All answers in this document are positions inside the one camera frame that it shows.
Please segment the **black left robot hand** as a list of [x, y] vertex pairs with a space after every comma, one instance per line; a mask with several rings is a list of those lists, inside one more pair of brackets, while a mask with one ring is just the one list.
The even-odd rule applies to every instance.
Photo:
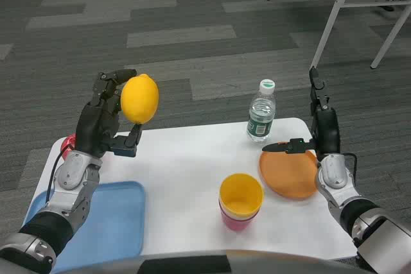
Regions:
[[116, 136], [119, 129], [121, 90], [119, 87], [137, 76], [133, 69], [99, 73], [92, 86], [92, 98], [80, 114], [76, 127], [75, 150], [102, 158], [108, 151], [117, 156], [135, 157], [142, 126], [135, 124], [127, 136]]

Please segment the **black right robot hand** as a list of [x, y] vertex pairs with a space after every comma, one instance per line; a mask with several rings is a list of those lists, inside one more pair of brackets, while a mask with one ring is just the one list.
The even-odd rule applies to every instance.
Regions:
[[311, 83], [311, 139], [306, 142], [303, 138], [295, 138], [288, 142], [269, 144], [264, 146], [262, 151], [300, 154], [313, 150], [318, 158], [324, 158], [332, 153], [340, 153], [340, 130], [337, 113], [329, 104], [326, 83], [319, 76], [315, 67], [310, 68], [309, 77]]

